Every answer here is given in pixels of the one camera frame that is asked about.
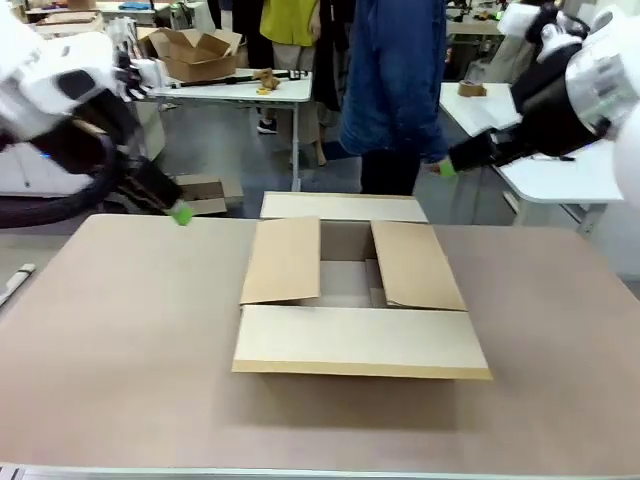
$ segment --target person's hand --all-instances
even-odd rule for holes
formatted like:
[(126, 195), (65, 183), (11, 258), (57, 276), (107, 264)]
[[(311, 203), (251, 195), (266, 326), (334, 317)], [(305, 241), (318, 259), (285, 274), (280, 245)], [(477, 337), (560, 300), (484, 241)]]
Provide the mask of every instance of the person's hand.
[(320, 2), (316, 4), (311, 14), (311, 21), (309, 22), (309, 33), (313, 38), (313, 43), (317, 42), (322, 34), (322, 26), (320, 24)]

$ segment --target yellow shirt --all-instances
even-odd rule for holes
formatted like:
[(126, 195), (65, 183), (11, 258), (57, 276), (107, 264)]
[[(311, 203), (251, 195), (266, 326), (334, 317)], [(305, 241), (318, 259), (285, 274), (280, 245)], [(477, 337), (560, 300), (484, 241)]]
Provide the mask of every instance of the yellow shirt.
[(311, 14), (318, 0), (265, 0), (260, 33), (276, 43), (310, 47)]

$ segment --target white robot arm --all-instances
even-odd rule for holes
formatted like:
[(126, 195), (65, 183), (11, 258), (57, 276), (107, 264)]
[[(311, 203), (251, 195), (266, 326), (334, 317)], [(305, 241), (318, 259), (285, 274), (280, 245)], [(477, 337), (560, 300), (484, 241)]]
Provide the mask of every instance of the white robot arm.
[(606, 8), (588, 36), (580, 25), (569, 29), (570, 20), (553, 3), (507, 8), (498, 28), (541, 47), (511, 87), (522, 120), (452, 147), (451, 164), (458, 171), (536, 152), (562, 156), (607, 138), (620, 190), (640, 207), (640, 17)]
[(122, 62), (110, 38), (97, 32), (44, 40), (4, 2), (0, 41), (15, 46), (5, 47), (0, 58), (0, 150), (30, 142), (70, 173), (94, 177), (83, 191), (40, 209), (0, 211), (0, 228), (62, 220), (112, 190), (147, 210), (188, 222), (181, 189), (148, 159), (128, 154), (140, 125), (122, 99), (123, 85), (144, 90), (145, 79), (165, 81), (166, 71), (149, 71), (159, 62), (128, 57)]

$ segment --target black cable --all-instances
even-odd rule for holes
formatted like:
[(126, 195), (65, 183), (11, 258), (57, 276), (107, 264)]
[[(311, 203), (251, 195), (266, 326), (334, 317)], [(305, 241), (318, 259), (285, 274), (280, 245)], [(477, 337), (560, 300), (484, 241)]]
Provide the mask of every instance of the black cable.
[(119, 153), (106, 135), (99, 135), (105, 158), (93, 182), (82, 190), (44, 205), (14, 210), (0, 210), (0, 229), (22, 228), (60, 222), (93, 207), (115, 189), (118, 180)]

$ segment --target floor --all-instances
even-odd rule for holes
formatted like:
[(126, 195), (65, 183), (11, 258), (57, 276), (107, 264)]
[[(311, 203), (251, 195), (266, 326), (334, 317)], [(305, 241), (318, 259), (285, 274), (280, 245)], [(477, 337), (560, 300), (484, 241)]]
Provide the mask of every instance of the floor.
[[(277, 135), (259, 135), (255, 129), (259, 114), (255, 109), (232, 106), (180, 106), (162, 113), (167, 145), (157, 159), (169, 174), (208, 173), (239, 178), (244, 202), (228, 216), (257, 218), (262, 195), (267, 190), (288, 190), (291, 170), (289, 147)], [(464, 132), (441, 114), (441, 125), (450, 144), (464, 138)], [(335, 148), (338, 129), (330, 129), (327, 141)], [(329, 155), (319, 168), (310, 147), (303, 147), (301, 166), (303, 190), (318, 192), (358, 192), (359, 159)], [(427, 217), (435, 224), (475, 223), (509, 225), (514, 214), (502, 197), (503, 181), (493, 172), (484, 176), (482, 186), (467, 182), (460, 209), (452, 217), (454, 179), (443, 179), (422, 171), (415, 195)], [(474, 212), (474, 197), (478, 195)], [(60, 224), (4, 231), (0, 234), (0, 279), (8, 279), (23, 263), (35, 263), (41, 270), (85, 216)], [(628, 283), (640, 298), (640, 282)]]

